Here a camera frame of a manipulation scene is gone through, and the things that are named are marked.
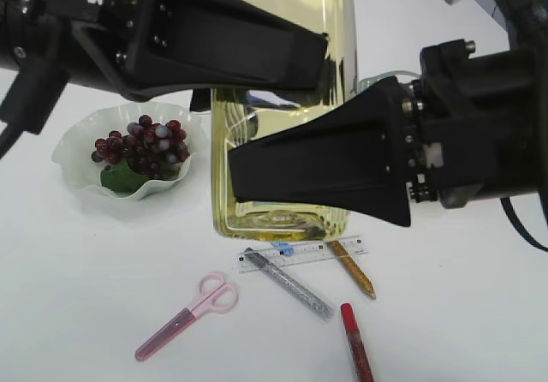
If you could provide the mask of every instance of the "clear plastic ruler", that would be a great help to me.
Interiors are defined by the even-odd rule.
[[[349,256],[367,253],[365,242],[359,235],[345,236],[337,240],[344,246]],[[278,243],[274,248],[253,249],[253,253],[261,254],[276,266],[307,264],[309,262],[316,262],[317,260],[339,258],[322,241],[284,242],[283,246],[280,246]],[[239,273],[253,272],[259,269],[246,258],[246,254],[251,253],[244,251],[236,255],[236,266]]]

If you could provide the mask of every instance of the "yellow liquid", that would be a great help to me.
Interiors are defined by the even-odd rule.
[[[342,209],[257,201],[237,203],[232,193],[227,152],[250,140],[311,121],[354,96],[357,74],[353,2],[244,1],[313,32],[326,33],[329,47],[322,80],[315,93],[270,93],[241,89],[213,92],[211,133],[215,228],[223,236],[261,241],[308,241],[338,237],[348,222],[348,212]]]

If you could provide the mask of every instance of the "robotic arm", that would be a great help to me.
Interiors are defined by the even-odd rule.
[[[456,208],[498,197],[540,247],[508,198],[539,192],[548,215],[548,0],[496,1],[511,51],[471,58],[464,40],[425,48],[419,80],[380,81],[315,121],[236,148],[238,200],[324,204],[409,226],[408,198]],[[240,0],[4,2],[0,63],[14,66],[12,50],[24,63],[0,108],[9,124],[0,158],[23,130],[39,133],[69,79],[132,100],[200,87],[310,90],[325,56],[322,35]],[[330,170],[318,169],[325,155]],[[291,176],[271,172],[289,166]]]

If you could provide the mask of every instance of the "blue clip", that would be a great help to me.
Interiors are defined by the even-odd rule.
[[[287,242],[271,242],[271,244],[278,248],[283,256],[291,256],[295,253],[293,247]]]

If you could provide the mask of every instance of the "bowl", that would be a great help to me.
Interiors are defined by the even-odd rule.
[[[143,114],[150,115],[154,122],[166,123],[176,119],[187,131],[185,142],[190,157],[182,164],[179,176],[173,181],[151,180],[145,182],[134,193],[117,193],[101,186],[100,173],[104,163],[95,164],[90,156],[97,138],[105,138],[113,129],[125,133],[130,122],[136,122]],[[175,104],[146,102],[124,104],[96,110],[73,125],[61,138],[51,160],[61,167],[63,180],[71,189],[89,189],[116,200],[142,200],[149,194],[165,191],[181,181],[188,172],[193,155],[209,149],[206,133],[200,126],[200,116]]]

